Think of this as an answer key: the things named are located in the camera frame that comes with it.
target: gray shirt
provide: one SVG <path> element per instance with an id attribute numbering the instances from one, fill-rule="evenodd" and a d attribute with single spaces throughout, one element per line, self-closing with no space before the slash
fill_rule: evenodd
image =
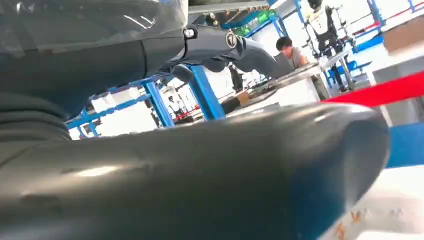
<path id="1" fill-rule="evenodd" d="M 298 47 L 293 47 L 291 58 L 288 58 L 287 60 L 294 69 L 298 69 L 302 67 L 300 65 L 301 57 L 302 50 Z"/>

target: bolt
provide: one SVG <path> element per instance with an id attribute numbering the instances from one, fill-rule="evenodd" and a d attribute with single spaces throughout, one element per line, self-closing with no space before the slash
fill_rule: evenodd
<path id="1" fill-rule="evenodd" d="M 186 38 L 192 39 L 196 35 L 196 32 L 193 29 L 186 29 L 184 30 L 184 35 Z"/>

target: red barrier rope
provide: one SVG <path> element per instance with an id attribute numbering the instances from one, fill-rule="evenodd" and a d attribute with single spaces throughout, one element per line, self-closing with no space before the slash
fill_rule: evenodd
<path id="1" fill-rule="evenodd" d="M 358 104 L 377 107 L 424 96 L 424 71 L 386 83 L 353 91 L 325 103 Z"/>

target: workbench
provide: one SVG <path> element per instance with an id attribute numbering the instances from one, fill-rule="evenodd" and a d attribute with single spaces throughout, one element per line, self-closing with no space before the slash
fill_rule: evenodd
<path id="1" fill-rule="evenodd" d="M 257 89 L 263 91 L 267 88 L 275 88 L 276 92 L 262 101 L 251 99 L 248 103 L 242 105 L 240 109 L 227 115 L 228 118 L 240 116 L 247 113 L 263 112 L 265 110 L 274 110 L 279 107 L 310 104 L 320 102 L 320 95 L 324 99 L 331 98 L 328 86 L 322 73 L 339 62 L 346 67 L 346 78 L 351 89 L 355 89 L 352 76 L 349 74 L 345 62 L 345 56 L 352 51 L 352 47 L 346 47 L 343 52 L 327 59 L 321 58 L 317 63 L 311 63 L 300 67 L 295 71 L 280 77 L 274 81 L 270 81 L 264 86 Z M 312 77 L 316 77 L 316 83 L 313 83 Z"/>

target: cardboard box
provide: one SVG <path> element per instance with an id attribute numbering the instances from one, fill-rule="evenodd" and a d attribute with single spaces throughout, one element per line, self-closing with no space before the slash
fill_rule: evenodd
<path id="1" fill-rule="evenodd" d="M 237 98 L 240 101 L 241 105 L 247 103 L 250 100 L 249 93 L 247 91 L 242 91 L 239 94 L 237 94 Z"/>
<path id="2" fill-rule="evenodd" d="M 424 43 L 424 15 L 411 16 L 400 25 L 383 29 L 384 46 L 393 53 L 413 45 Z"/>

